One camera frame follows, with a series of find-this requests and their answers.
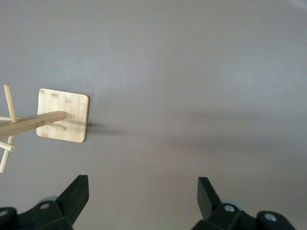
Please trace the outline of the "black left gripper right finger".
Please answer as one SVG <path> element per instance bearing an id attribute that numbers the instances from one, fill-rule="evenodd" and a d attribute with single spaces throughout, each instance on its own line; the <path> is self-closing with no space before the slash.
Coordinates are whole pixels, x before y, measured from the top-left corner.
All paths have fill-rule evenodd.
<path id="1" fill-rule="evenodd" d="M 194 230 L 294 230 L 279 213 L 261 211 L 252 217 L 234 204 L 223 203 L 207 177 L 198 178 L 197 201 L 202 220 Z"/>

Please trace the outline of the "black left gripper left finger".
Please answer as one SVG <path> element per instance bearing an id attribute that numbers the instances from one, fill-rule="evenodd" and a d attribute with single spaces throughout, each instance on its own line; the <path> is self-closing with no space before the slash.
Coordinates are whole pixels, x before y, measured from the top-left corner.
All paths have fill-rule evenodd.
<path id="1" fill-rule="evenodd" d="M 45 200 L 18 214 L 13 207 L 0 209 L 2 230 L 71 230 L 89 200 L 87 175 L 79 175 L 55 200 Z"/>

